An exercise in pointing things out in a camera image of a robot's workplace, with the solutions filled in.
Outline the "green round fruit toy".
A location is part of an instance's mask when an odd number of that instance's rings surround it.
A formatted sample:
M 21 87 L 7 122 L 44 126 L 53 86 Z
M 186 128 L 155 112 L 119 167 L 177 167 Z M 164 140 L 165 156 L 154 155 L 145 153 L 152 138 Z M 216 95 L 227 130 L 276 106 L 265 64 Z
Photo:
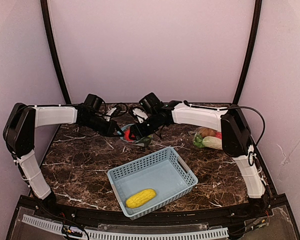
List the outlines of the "green round fruit toy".
M 147 137 L 143 137 L 142 139 L 140 139 L 137 142 L 137 144 L 142 147 L 147 147 L 150 145 L 151 142 L 152 142 L 152 136 L 147 136 Z

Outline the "clear zip bag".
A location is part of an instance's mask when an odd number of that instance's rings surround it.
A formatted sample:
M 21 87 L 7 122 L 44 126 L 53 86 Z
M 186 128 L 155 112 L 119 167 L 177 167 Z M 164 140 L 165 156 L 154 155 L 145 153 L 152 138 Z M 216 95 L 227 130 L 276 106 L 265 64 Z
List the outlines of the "clear zip bag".
M 148 147 L 150 143 L 152 142 L 153 136 L 148 135 L 143 138 L 137 138 L 132 133 L 130 133 L 130 128 L 132 124 L 127 124 L 121 128 L 121 131 L 123 132 L 123 136 L 120 137 L 120 139 L 128 144 L 137 146 L 137 147 Z
M 198 127 L 194 131 L 189 131 L 192 143 L 197 148 L 210 148 L 222 150 L 222 133 L 207 127 Z

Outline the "red raspberry toy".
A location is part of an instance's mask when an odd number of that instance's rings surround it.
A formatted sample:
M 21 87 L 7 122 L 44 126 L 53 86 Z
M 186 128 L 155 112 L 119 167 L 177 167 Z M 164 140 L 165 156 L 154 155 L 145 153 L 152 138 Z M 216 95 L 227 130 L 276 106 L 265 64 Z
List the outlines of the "red raspberry toy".
M 131 129 L 129 127 L 124 131 L 124 139 L 129 143 L 137 141 L 135 135 L 131 133 Z

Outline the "light blue plastic basket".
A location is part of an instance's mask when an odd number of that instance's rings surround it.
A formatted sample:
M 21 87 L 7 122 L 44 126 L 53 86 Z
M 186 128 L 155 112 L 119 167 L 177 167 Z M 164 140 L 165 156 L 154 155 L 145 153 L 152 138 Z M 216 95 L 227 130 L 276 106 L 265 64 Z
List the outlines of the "light blue plastic basket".
M 136 220 L 188 194 L 198 178 L 173 147 L 166 147 L 107 172 L 107 177 L 123 214 Z M 127 200 L 144 190 L 156 196 L 131 208 Z

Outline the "green cucumber toy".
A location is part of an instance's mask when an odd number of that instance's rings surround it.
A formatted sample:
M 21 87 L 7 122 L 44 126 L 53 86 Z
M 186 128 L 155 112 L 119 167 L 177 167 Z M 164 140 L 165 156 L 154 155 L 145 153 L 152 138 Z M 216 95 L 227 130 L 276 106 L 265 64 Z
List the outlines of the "green cucumber toy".
M 203 144 L 203 137 L 200 133 L 194 135 L 193 145 L 200 149 L 205 147 L 205 145 Z

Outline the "clear zip top bag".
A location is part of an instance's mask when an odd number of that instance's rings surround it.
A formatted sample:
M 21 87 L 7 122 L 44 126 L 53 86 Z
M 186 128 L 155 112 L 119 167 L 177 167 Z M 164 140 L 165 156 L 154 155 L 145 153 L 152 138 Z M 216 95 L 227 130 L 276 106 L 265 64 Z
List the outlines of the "clear zip top bag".
M 198 127 L 194 131 L 189 131 L 192 143 L 197 148 L 210 148 L 222 150 L 222 133 L 207 127 Z

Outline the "brown potato toy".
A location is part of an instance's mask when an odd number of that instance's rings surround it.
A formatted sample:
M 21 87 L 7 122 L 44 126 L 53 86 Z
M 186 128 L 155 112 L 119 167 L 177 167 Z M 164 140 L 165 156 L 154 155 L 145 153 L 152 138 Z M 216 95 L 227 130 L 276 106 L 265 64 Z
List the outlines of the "brown potato toy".
M 207 127 L 200 127 L 198 129 L 198 133 L 201 135 L 202 138 L 215 137 L 217 135 L 217 131 Z

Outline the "white bitter gourd toy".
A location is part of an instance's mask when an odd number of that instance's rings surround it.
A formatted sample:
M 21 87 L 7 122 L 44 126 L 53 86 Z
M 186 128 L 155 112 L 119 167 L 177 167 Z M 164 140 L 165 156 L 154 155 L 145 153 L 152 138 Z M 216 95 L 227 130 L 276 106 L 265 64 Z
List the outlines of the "white bitter gourd toy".
M 211 148 L 211 149 L 216 149 L 216 150 L 222 150 L 222 140 L 217 138 L 217 137 L 213 137 L 213 136 L 207 136 L 205 138 L 203 138 L 203 144 L 204 147 L 206 148 Z

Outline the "red apple toy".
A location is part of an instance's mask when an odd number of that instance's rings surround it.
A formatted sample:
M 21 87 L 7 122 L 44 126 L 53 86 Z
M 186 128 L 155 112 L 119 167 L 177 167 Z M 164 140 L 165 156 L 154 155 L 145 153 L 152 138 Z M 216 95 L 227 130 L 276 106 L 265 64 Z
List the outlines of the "red apple toy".
M 217 132 L 216 135 L 215 135 L 215 137 L 221 140 L 222 139 L 222 133 L 221 132 Z

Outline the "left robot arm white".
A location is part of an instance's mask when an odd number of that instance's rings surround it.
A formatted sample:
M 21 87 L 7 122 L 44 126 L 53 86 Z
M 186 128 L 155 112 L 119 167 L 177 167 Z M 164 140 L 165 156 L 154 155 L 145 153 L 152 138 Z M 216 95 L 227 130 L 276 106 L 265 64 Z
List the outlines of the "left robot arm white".
M 14 104 L 5 127 L 3 139 L 22 179 L 32 195 L 41 201 L 53 200 L 55 194 L 47 183 L 38 160 L 37 144 L 44 130 L 56 131 L 60 125 L 80 125 L 97 134 L 116 138 L 124 136 L 117 122 L 99 113 L 103 100 L 88 94 L 77 104 Z

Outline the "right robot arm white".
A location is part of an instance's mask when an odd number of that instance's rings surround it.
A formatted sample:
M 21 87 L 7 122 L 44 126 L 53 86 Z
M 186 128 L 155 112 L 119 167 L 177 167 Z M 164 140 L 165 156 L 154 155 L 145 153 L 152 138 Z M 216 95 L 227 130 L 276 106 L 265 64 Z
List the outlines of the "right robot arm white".
M 154 134 L 162 126 L 172 124 L 193 125 L 219 132 L 222 150 L 237 164 L 246 184 L 248 197 L 260 199 L 265 194 L 266 188 L 255 165 L 257 143 L 251 136 L 242 107 L 207 107 L 191 104 L 186 100 L 164 103 L 153 92 L 139 103 L 148 118 L 129 128 L 129 139 L 139 141 Z

